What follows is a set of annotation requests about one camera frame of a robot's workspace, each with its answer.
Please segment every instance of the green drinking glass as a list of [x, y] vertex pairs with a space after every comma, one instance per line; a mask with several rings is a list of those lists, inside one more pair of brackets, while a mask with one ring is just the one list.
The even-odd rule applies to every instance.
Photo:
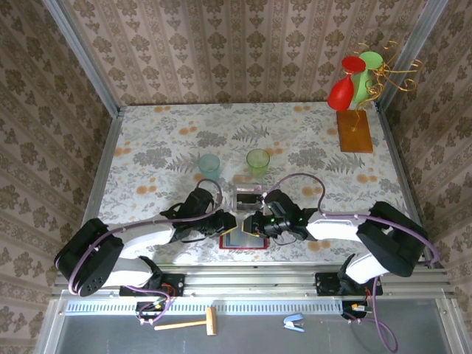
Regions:
[[249, 172], [254, 177], [261, 177], [266, 174], [271, 157], [265, 150], [254, 149], [249, 151], [246, 161], [248, 162]]

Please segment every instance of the wooden base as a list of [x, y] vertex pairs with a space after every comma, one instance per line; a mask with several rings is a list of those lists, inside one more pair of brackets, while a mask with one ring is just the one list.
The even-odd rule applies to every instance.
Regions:
[[366, 111], [359, 111], [361, 118], [355, 130], [353, 128], [358, 119], [355, 111], [338, 111], [336, 116], [341, 151], [345, 153], [372, 153], [374, 151]]

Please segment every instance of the gray floor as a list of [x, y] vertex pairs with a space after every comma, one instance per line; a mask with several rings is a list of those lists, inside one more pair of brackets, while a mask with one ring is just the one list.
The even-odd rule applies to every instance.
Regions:
[[[450, 353], [432, 301], [379, 301], [379, 315], [395, 332], [399, 353]], [[297, 354], [388, 353], [375, 325], [327, 322], [306, 316], [305, 333], [282, 327], [284, 316], [219, 316], [218, 335], [205, 326], [156, 332], [132, 316], [68, 316], [56, 354]], [[165, 316], [162, 324], [196, 320]]]

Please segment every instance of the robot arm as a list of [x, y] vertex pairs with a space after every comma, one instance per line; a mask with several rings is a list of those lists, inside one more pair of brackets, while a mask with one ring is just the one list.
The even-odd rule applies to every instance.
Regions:
[[69, 290], [80, 296], [105, 286], [146, 288], [151, 281], [158, 290], [163, 274], [151, 260], [140, 256], [142, 250], [182, 241], [191, 231], [217, 237], [237, 227], [235, 217], [223, 210], [208, 216], [210, 205], [215, 208], [211, 193], [197, 187], [184, 203], [138, 224], [108, 226], [98, 218], [91, 219], [60, 250], [55, 265], [69, 281]]
[[[255, 212], [244, 220], [243, 231], [258, 237], [277, 237], [286, 231], [298, 240], [348, 240], [363, 243], [368, 252], [348, 259], [346, 281], [361, 285], [370, 279], [391, 272], [409, 277], [424, 250], [424, 245], [406, 232], [374, 221], [348, 218], [342, 213], [324, 216], [315, 208], [300, 209], [285, 193], [273, 190], [264, 199], [270, 215]], [[391, 221], [411, 229], [425, 239], [426, 231], [393, 206], [377, 202], [367, 212], [371, 216]]]

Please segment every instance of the cable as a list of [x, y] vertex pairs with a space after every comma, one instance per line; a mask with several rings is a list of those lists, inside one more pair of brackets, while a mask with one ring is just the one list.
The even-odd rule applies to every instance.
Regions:
[[[144, 293], [144, 294], [158, 294], [158, 295], [164, 295], [165, 298], [166, 298], [166, 302], [165, 302], [165, 306], [164, 306], [164, 310], [161, 311], [161, 313], [159, 315], [157, 315], [157, 317], [153, 320], [153, 322], [156, 322], [158, 321], [161, 317], [163, 317], [163, 315], [167, 312], [167, 310], [169, 310], [170, 308], [170, 296], [169, 294], [166, 294], [165, 292], [163, 291], [159, 291], [159, 290], [148, 290], [148, 289], [141, 289], [141, 288], [135, 288], [134, 286], [131, 286], [131, 285], [125, 285], [125, 288], [128, 288], [132, 291], [137, 291], [139, 293]], [[139, 313], [138, 313], [138, 319], [141, 320], [142, 319], [142, 313], [144, 312], [145, 309], [148, 309], [149, 306], [147, 307], [144, 307], [144, 308], [141, 308], [139, 310]]]
[[194, 242], [200, 242], [200, 241], [203, 241], [203, 240], [206, 240], [206, 237], [197, 238], [196, 240], [180, 240], [180, 242], [182, 242], [182, 243], [194, 243]]
[[166, 282], [163, 282], [161, 284], [161, 288], [164, 288], [164, 289], [167, 289], [167, 293], [170, 295], [170, 296], [175, 296], [176, 295], [176, 289], [171, 285], [171, 284], [168, 284]]
[[290, 241], [290, 242], [287, 242], [287, 243], [278, 243], [275, 238], [272, 238], [272, 240], [279, 246], [287, 246], [287, 245], [291, 245], [292, 243], [295, 243], [296, 242], [296, 237], [294, 236], [294, 240]]
[[[215, 207], [208, 213], [205, 213], [200, 216], [195, 216], [194, 218], [181, 218], [181, 219], [161, 219], [161, 220], [147, 220], [147, 221], [137, 221], [135, 223], [130, 223], [127, 226], [122, 226], [113, 230], [107, 231], [105, 234], [101, 235], [98, 237], [88, 248], [87, 250], [82, 254], [82, 257], [79, 259], [77, 264], [74, 267], [74, 270], [71, 273], [71, 276], [69, 278], [69, 284], [68, 284], [68, 289], [69, 292], [73, 295], [78, 295], [78, 290], [77, 290], [77, 285], [74, 286], [74, 281], [75, 277], [77, 276], [77, 273], [79, 272], [80, 268], [83, 266], [84, 262], [86, 261], [87, 257], [95, 250], [95, 248], [98, 247], [98, 245], [106, 239], [108, 236], [117, 233], [117, 232], [124, 232], [126, 229], [135, 229], [137, 227], [141, 226], [147, 226], [147, 225], [158, 225], [160, 223], [185, 223], [185, 222], [191, 222], [191, 221], [199, 221], [205, 218], [208, 218], [210, 215], [215, 214], [220, 208], [221, 208], [221, 202], [223, 201], [223, 192], [221, 190], [220, 185], [212, 181], [211, 179], [202, 179], [197, 183], [197, 187], [200, 185], [201, 182], [203, 181], [210, 181], [216, 187], [218, 188], [218, 194], [216, 195], [216, 205]], [[56, 260], [55, 266], [58, 268], [58, 261], [59, 259]]]
[[322, 200], [323, 200], [323, 198], [325, 197], [325, 194], [326, 194], [326, 187], [325, 187], [325, 184], [322, 182], [321, 179], [319, 179], [318, 177], [316, 177], [315, 175], [312, 175], [310, 173], [299, 172], [299, 173], [292, 173], [290, 175], [285, 176], [284, 178], [280, 179], [276, 184], [274, 184], [267, 192], [263, 193], [263, 199], [267, 196], [267, 194], [269, 194], [270, 192], [275, 190], [284, 181], [288, 180], [289, 178], [297, 177], [297, 176], [310, 177], [310, 178], [313, 178], [315, 181], [317, 181], [318, 183], [321, 184], [323, 190], [322, 190], [321, 196], [319, 197], [318, 206], [317, 206], [318, 211], [321, 211], [321, 209], [322, 209]]
[[373, 285], [373, 292], [372, 292], [372, 312], [374, 313], [374, 319], [369, 319], [370, 321], [372, 322], [375, 322], [375, 326], [377, 327], [377, 333], [378, 333], [378, 336], [381, 337], [381, 341], [383, 343], [383, 346], [388, 350], [390, 351], [391, 353], [396, 353], [398, 351], [398, 341], [397, 341], [397, 337], [395, 337], [395, 334], [392, 332], [392, 330], [386, 325], [384, 324], [383, 327], [387, 330], [387, 332], [390, 333], [390, 335], [392, 336], [392, 338], [395, 340], [395, 348], [391, 348], [389, 347], [389, 345], [387, 344], [386, 342], [386, 339], [384, 337], [384, 334], [382, 333], [381, 331], [381, 324], [383, 322], [379, 321], [378, 320], [378, 317], [377, 317], [377, 303], [375, 301], [375, 297], [377, 296], [377, 281], [378, 281], [378, 277], [375, 277], [374, 279], [374, 285]]
[[[405, 232], [405, 233], [411, 235], [412, 237], [419, 240], [423, 245], [428, 247], [430, 249], [431, 253], [433, 254], [433, 258], [431, 259], [431, 261], [429, 261], [430, 265], [432, 265], [432, 264], [434, 264], [434, 263], [436, 263], [437, 261], [440, 260], [439, 252], [436, 250], [436, 248], [433, 246], [433, 244], [431, 242], [429, 242], [427, 239], [425, 239], [423, 236], [421, 236], [417, 232], [415, 232], [411, 229], [408, 229], [407, 227], [405, 227], [403, 225], [394, 223], [392, 221], [384, 220], [382, 218], [377, 218], [375, 216], [370, 216], [370, 215], [358, 215], [358, 214], [352, 214], [352, 213], [351, 214], [329, 214], [328, 212], [323, 211], [322, 210], [322, 202], [323, 202], [323, 198], [326, 195], [325, 184], [323, 184], [321, 179], [319, 179], [318, 177], [316, 177], [314, 175], [311, 175], [310, 173], [292, 173], [292, 174], [280, 179], [267, 192], [263, 193], [263, 198], [265, 198], [267, 196], [267, 194], [269, 194], [272, 190], [275, 190], [279, 185], [281, 185], [282, 182], [286, 181], [287, 179], [289, 179], [291, 177], [295, 177], [295, 176], [311, 177], [314, 180], [316, 180], [318, 183], [321, 184], [322, 194], [321, 194], [321, 196], [319, 197], [319, 200], [318, 200], [318, 212], [324, 218], [333, 218], [333, 219], [348, 218], [350, 220], [366, 219], [366, 220], [370, 220], [370, 221], [375, 221], [377, 223], [382, 223], [383, 225], [391, 226], [391, 227], [393, 227], [397, 230], [400, 230], [402, 232]], [[383, 345], [385, 346], [385, 348], [388, 349], [388, 351], [390, 351], [391, 353], [396, 353], [398, 351], [398, 341], [397, 341], [397, 338], [396, 338], [395, 334], [393, 333], [393, 331], [386, 324], [384, 324], [382, 321], [380, 321], [378, 319], [378, 316], [377, 316], [377, 308], [376, 308], [376, 301], [375, 301], [375, 297], [377, 295], [377, 287], [375, 286], [375, 284], [377, 284], [377, 281], [378, 281], [378, 277], [376, 277], [374, 279], [374, 287], [373, 287], [373, 292], [372, 292], [372, 312], [374, 313], [374, 319], [363, 319], [362, 321], [374, 322], [375, 326], [377, 327], [378, 335], [380, 336], [381, 341], [382, 341]], [[395, 348], [392, 349], [386, 343], [386, 339], [385, 339], [385, 337], [384, 337], [384, 335], [381, 331], [381, 327], [383, 327], [392, 336], [392, 338], [395, 340]]]
[[[382, 340], [382, 343], [383, 345], [385, 346], [385, 348], [390, 351], [391, 353], [396, 353], [398, 351], [398, 340], [397, 340], [397, 337], [396, 335], [393, 333], [393, 330], [385, 323], [385, 322], [382, 322], [380, 321], [379, 319], [368, 319], [368, 318], [363, 318], [363, 319], [357, 319], [355, 318], [353, 315], [351, 315], [350, 313], [347, 313], [345, 312], [344, 315], [346, 316], [349, 316], [351, 319], [353, 319], [353, 321], [358, 321], [358, 322], [374, 322], [375, 325], [377, 326], [377, 331], [379, 333], [379, 336], [381, 337], [381, 340]], [[331, 322], [345, 322], [345, 320], [329, 320]], [[389, 345], [386, 343], [386, 339], [384, 338], [384, 335], [381, 334], [381, 330], [380, 330], [380, 327], [382, 327], [394, 340], [395, 342], [395, 348], [390, 348]]]
[[216, 204], [221, 204], [221, 201], [223, 200], [223, 191], [221, 190], [221, 186], [217, 182], [213, 181], [212, 179], [203, 178], [200, 181], [198, 181], [197, 188], [200, 187], [201, 182], [213, 183], [218, 188], [218, 194], [217, 194], [217, 197], [216, 197]]
[[413, 236], [414, 238], [416, 238], [417, 240], [419, 240], [423, 245], [425, 245], [426, 247], [429, 248], [429, 250], [431, 251], [431, 253], [433, 254], [433, 258], [429, 261], [429, 264], [432, 265], [434, 263], [436, 263], [437, 261], [440, 260], [440, 254], [439, 252], [436, 250], [436, 248], [433, 246], [433, 244], [431, 242], [429, 242], [427, 239], [425, 239], [423, 236], [421, 236], [420, 234], [418, 234], [417, 232], [411, 230], [411, 229], [408, 229], [407, 227], [405, 226], [402, 226], [402, 225], [399, 225], [397, 223], [394, 223], [392, 221], [388, 221], [388, 220], [384, 220], [382, 218], [377, 218], [375, 216], [370, 216], [370, 215], [362, 215], [362, 214], [329, 214], [329, 212], [325, 212], [322, 210], [321, 206], [322, 206], [322, 201], [323, 201], [323, 198], [325, 197], [325, 194], [326, 194], [326, 187], [325, 187], [325, 184], [322, 182], [321, 179], [319, 179], [318, 177], [314, 176], [314, 175], [311, 175], [310, 173], [292, 173], [282, 179], [280, 179], [276, 184], [274, 184], [267, 192], [263, 193], [263, 198], [265, 198], [267, 196], [267, 194], [269, 194], [272, 190], [274, 190], [275, 188], [277, 188], [282, 182], [286, 181], [287, 179], [291, 178], [291, 177], [295, 177], [295, 176], [306, 176], [306, 177], [311, 177], [313, 178], [315, 181], [317, 181], [318, 183], [321, 184], [322, 186], [322, 194], [321, 196], [319, 197], [319, 200], [318, 200], [318, 212], [323, 215], [324, 218], [333, 218], [333, 219], [345, 219], [345, 218], [348, 218], [348, 219], [351, 219], [351, 220], [358, 220], [358, 219], [367, 219], [367, 220], [371, 220], [371, 221], [376, 221], [378, 223], [382, 223], [384, 225], [387, 225], [387, 226], [391, 226], [395, 229], [398, 229], [402, 232], [405, 232], [411, 236]]
[[372, 297], [372, 295], [370, 294], [370, 290], [366, 287], [366, 299], [364, 300], [364, 302], [369, 305], [369, 302], [367, 301], [370, 297]]

